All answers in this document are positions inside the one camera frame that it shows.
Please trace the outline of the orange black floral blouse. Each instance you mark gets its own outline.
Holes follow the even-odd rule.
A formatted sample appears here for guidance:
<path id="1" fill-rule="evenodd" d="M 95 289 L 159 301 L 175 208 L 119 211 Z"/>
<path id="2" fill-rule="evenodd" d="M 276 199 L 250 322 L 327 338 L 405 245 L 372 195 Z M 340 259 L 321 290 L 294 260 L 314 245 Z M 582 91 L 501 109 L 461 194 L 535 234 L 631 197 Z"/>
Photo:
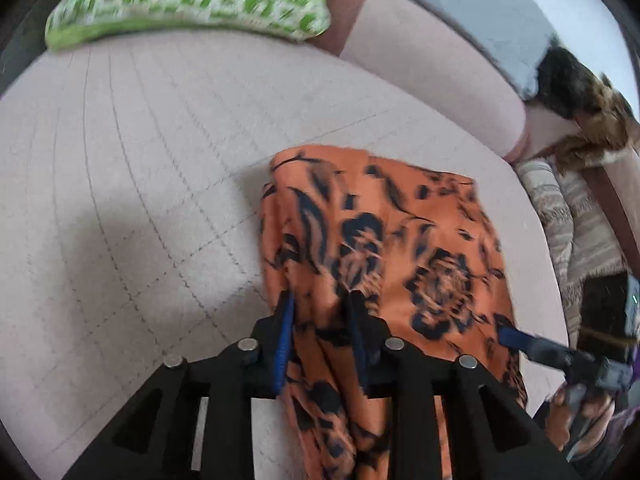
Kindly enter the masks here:
<path id="1" fill-rule="evenodd" d="M 364 395 L 343 298 L 429 356 L 475 356 L 519 404 L 500 240 L 474 181 L 335 146 L 273 157 L 260 250 L 269 303 L 295 306 L 284 402 L 311 479 L 383 479 L 390 404 Z"/>

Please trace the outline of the striped beige floral blanket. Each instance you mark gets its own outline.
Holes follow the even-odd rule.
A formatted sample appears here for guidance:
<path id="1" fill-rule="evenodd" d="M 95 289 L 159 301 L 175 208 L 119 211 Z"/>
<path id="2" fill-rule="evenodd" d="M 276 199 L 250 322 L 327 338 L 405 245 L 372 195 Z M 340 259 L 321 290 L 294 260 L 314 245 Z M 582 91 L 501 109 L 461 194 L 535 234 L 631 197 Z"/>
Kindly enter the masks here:
<path id="1" fill-rule="evenodd" d="M 515 172 L 544 228 L 568 338 L 574 347 L 585 280 L 626 271 L 622 248 L 580 174 L 559 174 L 553 158 L 520 162 Z"/>

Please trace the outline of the brown crumpled cloth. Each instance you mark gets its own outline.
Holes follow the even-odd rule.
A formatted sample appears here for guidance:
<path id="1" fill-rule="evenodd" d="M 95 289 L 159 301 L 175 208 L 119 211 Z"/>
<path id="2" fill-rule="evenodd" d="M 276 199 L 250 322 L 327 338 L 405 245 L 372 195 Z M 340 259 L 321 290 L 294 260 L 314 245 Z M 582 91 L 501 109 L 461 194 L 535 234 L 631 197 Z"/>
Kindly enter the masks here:
<path id="1" fill-rule="evenodd" d="M 555 144 L 555 166 L 560 174 L 601 167 L 639 149 L 638 120 L 605 74 L 594 85 L 594 97 L 598 110 L 578 112 L 578 133 Z"/>

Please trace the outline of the black furry garment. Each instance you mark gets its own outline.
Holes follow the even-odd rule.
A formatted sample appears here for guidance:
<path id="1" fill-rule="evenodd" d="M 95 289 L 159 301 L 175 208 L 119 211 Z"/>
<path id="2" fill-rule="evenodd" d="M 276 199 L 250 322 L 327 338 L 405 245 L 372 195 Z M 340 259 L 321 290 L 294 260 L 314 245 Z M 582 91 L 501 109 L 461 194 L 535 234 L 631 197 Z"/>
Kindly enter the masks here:
<path id="1" fill-rule="evenodd" d="M 603 110 L 600 79 L 569 50 L 551 46 L 537 73 L 536 101 L 567 120 Z"/>

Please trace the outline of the pink bolster cushion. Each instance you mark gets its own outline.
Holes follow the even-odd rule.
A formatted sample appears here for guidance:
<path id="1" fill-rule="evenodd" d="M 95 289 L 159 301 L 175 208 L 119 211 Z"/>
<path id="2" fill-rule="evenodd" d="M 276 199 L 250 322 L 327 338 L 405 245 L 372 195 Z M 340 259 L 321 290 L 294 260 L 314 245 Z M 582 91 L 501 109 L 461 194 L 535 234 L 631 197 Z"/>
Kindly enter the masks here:
<path id="1" fill-rule="evenodd" d="M 528 141 L 525 104 L 498 70 L 410 0 L 326 0 L 329 28 L 309 40 L 445 116 L 507 162 Z"/>

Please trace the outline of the grey pillow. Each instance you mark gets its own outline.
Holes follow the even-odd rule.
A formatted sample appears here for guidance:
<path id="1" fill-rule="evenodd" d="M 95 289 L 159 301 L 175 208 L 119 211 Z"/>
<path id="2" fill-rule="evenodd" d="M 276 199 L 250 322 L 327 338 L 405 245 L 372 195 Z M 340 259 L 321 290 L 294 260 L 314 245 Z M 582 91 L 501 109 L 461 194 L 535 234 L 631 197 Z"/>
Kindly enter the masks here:
<path id="1" fill-rule="evenodd" d="M 538 66 L 555 30 L 534 0 L 412 0 L 454 28 L 522 100 L 538 92 Z"/>

